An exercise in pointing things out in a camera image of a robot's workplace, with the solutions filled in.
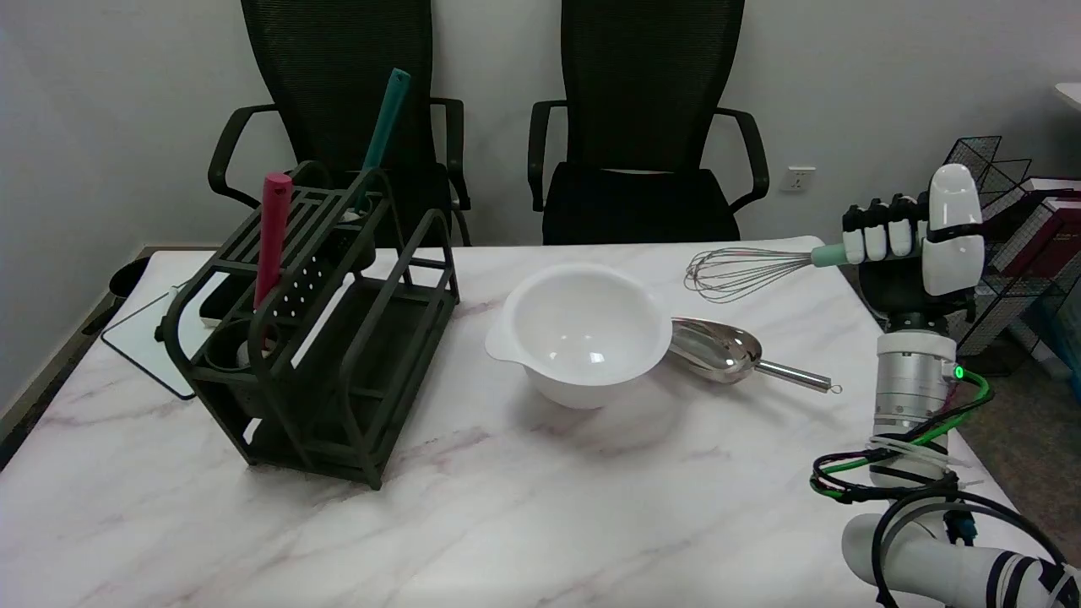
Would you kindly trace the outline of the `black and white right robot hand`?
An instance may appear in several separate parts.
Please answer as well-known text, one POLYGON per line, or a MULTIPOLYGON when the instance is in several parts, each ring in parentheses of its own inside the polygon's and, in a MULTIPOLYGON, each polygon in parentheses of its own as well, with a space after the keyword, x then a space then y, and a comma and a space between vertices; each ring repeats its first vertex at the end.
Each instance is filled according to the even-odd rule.
POLYGON ((940 166, 919 196, 852 204, 835 264, 860 270, 870 307, 885 316, 943 317, 969 307, 986 246, 975 181, 960 163, 940 166))

